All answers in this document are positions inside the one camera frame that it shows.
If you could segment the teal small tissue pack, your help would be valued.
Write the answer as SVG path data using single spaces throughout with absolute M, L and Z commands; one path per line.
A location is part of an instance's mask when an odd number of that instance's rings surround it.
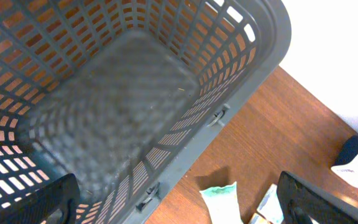
M 283 222 L 283 212 L 278 201 L 277 186 L 275 184 L 271 184 L 266 191 L 257 207 L 257 212 L 270 223 L 281 224 Z

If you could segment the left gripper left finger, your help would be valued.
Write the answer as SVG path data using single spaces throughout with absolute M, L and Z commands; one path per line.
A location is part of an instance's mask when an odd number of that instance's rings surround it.
M 80 190 L 74 174 L 67 174 L 0 212 L 0 223 L 40 223 L 55 211 L 56 223 L 74 223 Z

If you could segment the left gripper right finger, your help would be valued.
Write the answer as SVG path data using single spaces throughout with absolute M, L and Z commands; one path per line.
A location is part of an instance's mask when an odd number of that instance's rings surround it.
M 289 171 L 280 174 L 277 197 L 285 223 L 358 223 L 358 208 Z

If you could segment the teal wet wipes pack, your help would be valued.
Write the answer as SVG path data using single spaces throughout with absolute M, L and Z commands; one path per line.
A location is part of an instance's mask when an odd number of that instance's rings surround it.
M 200 190 L 212 224 L 243 224 L 237 198 L 237 182 Z

